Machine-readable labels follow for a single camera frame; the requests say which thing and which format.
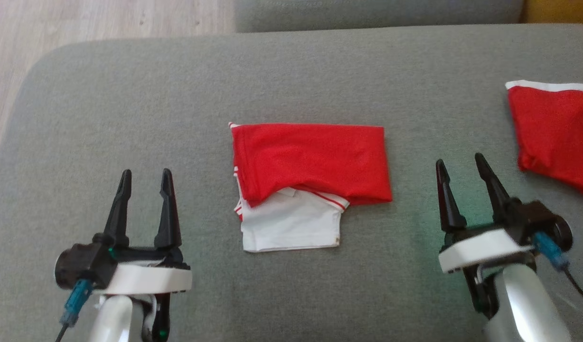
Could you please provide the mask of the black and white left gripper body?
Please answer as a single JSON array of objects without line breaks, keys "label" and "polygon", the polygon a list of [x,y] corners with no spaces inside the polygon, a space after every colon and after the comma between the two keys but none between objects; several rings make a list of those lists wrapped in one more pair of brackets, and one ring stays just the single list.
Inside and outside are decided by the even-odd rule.
[{"label": "black and white left gripper body", "polygon": [[116,262],[107,285],[94,285],[98,295],[157,295],[189,291],[192,271],[170,258]]}]

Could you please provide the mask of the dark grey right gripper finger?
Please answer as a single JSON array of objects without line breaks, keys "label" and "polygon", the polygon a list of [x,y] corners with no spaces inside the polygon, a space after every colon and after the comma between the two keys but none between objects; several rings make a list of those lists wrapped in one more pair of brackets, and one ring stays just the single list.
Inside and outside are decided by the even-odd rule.
[{"label": "dark grey right gripper finger", "polygon": [[442,231],[452,233],[467,229],[467,221],[457,207],[450,187],[450,176],[442,159],[435,163],[435,173]]},{"label": "dark grey right gripper finger", "polygon": [[512,203],[512,197],[502,185],[498,176],[491,169],[485,156],[482,153],[475,153],[475,163],[480,174],[481,179],[485,182],[492,211],[493,221],[498,225],[508,225],[509,213],[507,211],[509,205]]}]

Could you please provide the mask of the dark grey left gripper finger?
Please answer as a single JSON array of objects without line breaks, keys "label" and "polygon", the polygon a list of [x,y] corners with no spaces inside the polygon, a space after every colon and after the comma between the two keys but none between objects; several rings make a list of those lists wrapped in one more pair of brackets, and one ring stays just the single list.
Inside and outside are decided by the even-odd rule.
[{"label": "dark grey left gripper finger", "polygon": [[160,224],[153,240],[153,246],[166,250],[182,245],[179,228],[179,215],[176,201],[176,191],[170,169],[165,168],[162,173],[160,195],[163,199]]},{"label": "dark grey left gripper finger", "polygon": [[127,206],[132,192],[132,171],[126,169],[122,172],[115,197],[111,205],[103,233],[109,236],[108,241],[112,247],[128,247],[129,238],[126,235]]}]

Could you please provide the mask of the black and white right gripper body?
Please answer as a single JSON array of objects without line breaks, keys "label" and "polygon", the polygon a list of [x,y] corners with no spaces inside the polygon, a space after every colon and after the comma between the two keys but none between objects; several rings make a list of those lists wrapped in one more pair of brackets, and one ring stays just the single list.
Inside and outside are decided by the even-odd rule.
[{"label": "black and white right gripper body", "polygon": [[442,273],[454,273],[534,251],[532,243],[523,238],[521,228],[491,224],[445,232],[438,260]]}]

